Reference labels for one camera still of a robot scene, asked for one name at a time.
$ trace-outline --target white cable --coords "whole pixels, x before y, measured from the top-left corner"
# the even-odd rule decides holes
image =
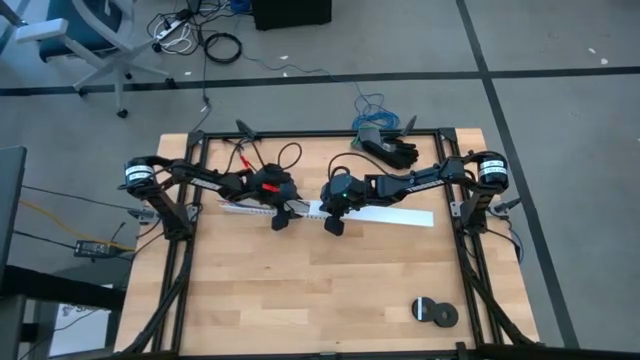
[[[165,23],[164,19],[161,19],[160,22],[158,22],[158,24],[156,24],[156,27],[153,29],[153,38],[157,38],[158,37],[158,29],[160,28],[160,25],[163,25]],[[189,51],[189,49],[191,49],[191,46],[193,45],[193,43],[191,42],[191,40],[189,39],[189,35],[191,35],[191,26],[189,25],[189,23],[185,23],[182,27],[182,33],[180,34],[179,37],[166,42],[166,43],[162,43],[158,41],[158,44],[160,44],[160,48],[162,49],[162,51],[166,54],[178,54],[178,53],[185,53],[187,51]],[[184,49],[180,49],[180,50],[171,50],[171,47],[176,46],[178,44],[180,44],[181,42],[185,42],[187,44],[187,46]]]

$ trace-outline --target black metal frame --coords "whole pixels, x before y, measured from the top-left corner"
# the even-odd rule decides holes
[[[391,134],[398,134],[399,131],[397,130],[386,130],[383,131],[383,135],[391,135]],[[455,129],[453,128],[441,128],[441,129],[414,129],[412,130],[412,135],[414,136],[432,136],[434,139],[434,143],[436,146],[436,152],[437,152],[437,156],[438,156],[438,161],[442,162],[444,161],[446,155],[445,155],[445,147],[444,147],[444,140],[447,140],[450,144],[451,147],[451,155],[460,155],[460,150],[458,147],[458,143],[457,143],[457,138],[456,138],[456,132]],[[270,131],[270,132],[261,132],[260,136],[261,138],[312,138],[312,137],[354,137],[356,135],[356,132],[353,130],[337,130],[337,131]],[[207,163],[207,154],[209,151],[209,142],[212,140],[221,140],[221,139],[234,139],[234,138],[242,138],[244,136],[244,134],[242,133],[236,133],[236,132],[229,132],[229,133],[209,133],[209,134],[205,134],[202,132],[196,132],[196,133],[191,133],[189,134],[188,140],[187,140],[187,148],[186,148],[186,152],[185,152],[185,159],[188,162],[193,162],[194,160],[194,152],[196,150],[196,147],[199,145],[200,147],[200,157],[198,159],[198,163],[200,164],[200,166],[206,166]],[[446,192],[446,198],[448,202],[451,201],[455,201],[455,195],[454,195],[454,191],[453,191],[453,186],[452,185],[446,185],[445,186],[445,192]],[[462,196],[463,199],[466,199],[468,197],[468,192],[463,192]],[[193,194],[193,199],[192,199],[192,203],[194,205],[198,205],[201,201],[202,198],[202,190],[201,189],[195,189],[194,194]],[[178,203],[184,204],[185,203],[185,199],[186,199],[186,186],[185,185],[181,185],[179,192],[178,192]],[[455,222],[454,222],[454,218],[453,218],[453,214],[450,213],[449,215],[451,216],[451,224],[452,224],[452,230],[454,232],[454,238],[456,241],[456,250],[458,253],[458,257],[459,259],[461,259],[462,257],[466,257],[466,251],[464,250],[464,234],[461,233],[460,231],[457,231],[455,228]],[[197,220],[194,223],[194,227],[197,227]],[[491,292],[491,288],[490,288],[490,281],[488,278],[488,269],[487,269],[487,265],[484,259],[484,253],[482,251],[482,244],[480,243],[479,239],[472,239],[472,244],[473,244],[473,248],[475,251],[475,254],[477,254],[476,256],[476,266],[478,269],[478,275],[482,281],[482,283],[487,286],[487,289],[489,290],[489,292]],[[194,247],[194,241],[187,241],[185,246],[187,247],[191,247],[191,249],[193,249]],[[175,261],[176,261],[176,256],[177,256],[177,248],[178,248],[178,243],[177,242],[172,242],[171,244],[169,244],[169,251],[167,252],[167,260],[165,263],[165,271],[164,271],[164,278],[162,281],[162,289],[161,289],[161,293],[160,293],[160,299],[162,299],[165,294],[166,291],[168,290],[168,288],[171,285],[171,282],[173,280],[173,273],[175,271]],[[192,256],[193,255],[193,251],[186,251],[185,254],[189,254],[188,256]],[[462,282],[464,285],[464,291],[465,291],[465,298],[466,298],[466,302],[467,302],[467,307],[469,309],[469,316],[470,316],[470,320],[471,320],[471,331],[472,331],[472,335],[473,335],[473,339],[474,342],[476,344],[476,346],[480,346],[482,344],[484,344],[484,336],[482,333],[482,326],[480,324],[480,317],[479,317],[479,311],[478,311],[478,304],[476,301],[476,297],[475,297],[475,293],[474,293],[474,289],[473,286],[471,285],[471,283],[464,277],[462,276]],[[176,351],[178,352],[180,349],[180,344],[181,344],[181,338],[182,338],[182,328],[183,328],[183,324],[184,324],[184,315],[185,315],[185,311],[186,311],[186,302],[187,302],[187,293],[188,293],[188,285],[184,287],[184,289],[180,292],[180,295],[178,297],[178,304],[177,304],[177,310],[175,313],[175,322],[174,322],[174,328],[173,328],[173,336],[171,339],[171,347],[170,350],[172,351]],[[493,319],[493,316],[491,313],[488,314],[489,315],[489,319],[490,319],[490,328],[491,328],[491,333],[493,335],[494,338],[494,342],[498,343],[498,344],[502,344],[502,337],[501,337],[501,331],[500,328],[497,324],[497,322]],[[154,338],[153,338],[153,342],[152,342],[152,351],[159,351],[162,349],[162,339],[163,339],[163,335],[164,335],[164,322],[161,324],[161,326],[157,329],[156,333],[154,334]],[[269,355],[251,355],[251,356],[243,356],[243,355],[238,355],[238,356],[204,356],[204,357],[189,357],[189,358],[194,358],[194,359],[274,359],[274,358],[279,358],[279,359],[286,359],[286,358],[299,358],[301,356],[311,356],[313,354],[281,354],[281,355],[273,355],[273,354],[269,354]],[[446,358],[450,358],[450,359],[456,359],[459,358],[459,349],[458,350],[441,350],[441,351],[411,351],[411,352],[391,352],[391,353],[386,353],[386,352],[367,352],[367,353],[341,353],[340,356],[342,358],[363,358],[363,357],[367,357],[367,358],[394,358],[394,359],[404,359],[404,358],[415,358],[416,356],[420,356],[421,358],[432,358],[432,359],[446,359]]]

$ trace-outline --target black disc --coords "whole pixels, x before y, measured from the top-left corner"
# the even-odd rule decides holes
[[[458,323],[458,310],[449,303],[436,305],[433,312],[435,313],[434,321],[440,327],[454,327]]]
[[[431,298],[421,296],[413,301],[411,312],[413,317],[420,322],[433,321],[435,317],[436,302]]]

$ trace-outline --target black box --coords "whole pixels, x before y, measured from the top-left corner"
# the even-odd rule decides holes
[[[331,22],[331,0],[251,0],[256,29]]]

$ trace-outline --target power strip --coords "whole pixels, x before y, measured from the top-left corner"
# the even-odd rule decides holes
[[[179,28],[180,26],[182,26],[182,24],[184,24],[186,20],[174,20],[171,23],[171,27],[169,29],[165,29],[162,30],[160,32],[160,34],[158,34],[156,36],[156,40],[158,41],[162,41],[162,39],[166,38],[167,36],[169,36],[175,29]]]

